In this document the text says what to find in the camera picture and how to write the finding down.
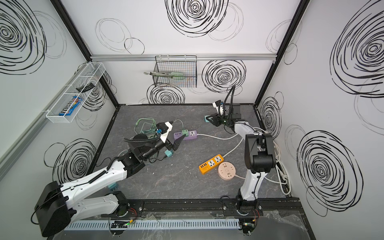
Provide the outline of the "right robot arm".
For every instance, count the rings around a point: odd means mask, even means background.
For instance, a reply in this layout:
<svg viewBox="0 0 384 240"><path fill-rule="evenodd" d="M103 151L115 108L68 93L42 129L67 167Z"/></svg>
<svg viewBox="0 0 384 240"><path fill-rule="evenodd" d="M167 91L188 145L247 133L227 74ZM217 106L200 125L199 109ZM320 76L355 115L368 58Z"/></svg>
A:
<svg viewBox="0 0 384 240"><path fill-rule="evenodd" d="M235 90L235 86L231 87L224 101L213 103L217 112L207 116L206 120L216 127L230 128L245 143L244 163L247 173L235 200L237 211L244 216L248 210L259 212L259 190L267 174L276 167L277 160L272 135L262 130L257 131L242 119L240 105L233 102Z"/></svg>

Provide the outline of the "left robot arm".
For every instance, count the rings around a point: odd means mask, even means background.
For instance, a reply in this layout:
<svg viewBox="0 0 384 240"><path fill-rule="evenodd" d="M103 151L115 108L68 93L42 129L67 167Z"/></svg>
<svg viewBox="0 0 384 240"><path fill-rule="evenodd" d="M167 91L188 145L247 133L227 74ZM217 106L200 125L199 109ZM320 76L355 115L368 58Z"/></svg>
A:
<svg viewBox="0 0 384 240"><path fill-rule="evenodd" d="M138 134L132 139L125 138L129 144L128 152L114 157L110 163L90 175L59 184L53 181L47 184L34 207L36 225L40 227L44 238L54 236L70 223L96 215L108 215L115 212L125 201L121 194L109 194L105 197L89 196L102 188L127 179L144 166L145 161L163 148L176 151L185 136L173 142L168 134L157 135L149 139L145 134Z"/></svg>

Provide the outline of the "purple power strip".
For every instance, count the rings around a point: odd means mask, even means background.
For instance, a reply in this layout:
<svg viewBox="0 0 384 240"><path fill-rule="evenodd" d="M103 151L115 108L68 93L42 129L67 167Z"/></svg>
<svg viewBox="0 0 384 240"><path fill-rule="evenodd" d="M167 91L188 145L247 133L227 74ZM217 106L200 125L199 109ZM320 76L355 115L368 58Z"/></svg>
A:
<svg viewBox="0 0 384 240"><path fill-rule="evenodd" d="M174 133L174 140L179 139L180 137L184 137L184 141L187 140L195 140L198 137L198 133L196 130L184 131L184 132L176 132Z"/></svg>

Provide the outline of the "light green charger plug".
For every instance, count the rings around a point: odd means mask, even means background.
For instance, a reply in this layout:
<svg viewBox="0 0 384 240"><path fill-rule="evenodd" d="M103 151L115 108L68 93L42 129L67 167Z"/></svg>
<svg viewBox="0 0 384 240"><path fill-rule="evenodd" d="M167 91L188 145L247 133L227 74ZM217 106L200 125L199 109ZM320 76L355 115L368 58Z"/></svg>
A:
<svg viewBox="0 0 384 240"><path fill-rule="evenodd" d="M184 130L182 130L182 134L185 135L186 137L188 137L189 136L189 131L184 129Z"/></svg>

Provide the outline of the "teal charger plug small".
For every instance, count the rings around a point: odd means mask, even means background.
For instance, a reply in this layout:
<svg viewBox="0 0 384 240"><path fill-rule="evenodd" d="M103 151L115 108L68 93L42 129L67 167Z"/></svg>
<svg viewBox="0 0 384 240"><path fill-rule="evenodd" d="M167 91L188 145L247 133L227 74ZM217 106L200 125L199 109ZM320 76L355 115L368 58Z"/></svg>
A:
<svg viewBox="0 0 384 240"><path fill-rule="evenodd" d="M211 116L205 116L205 122L211 123L212 122L212 117Z"/></svg>

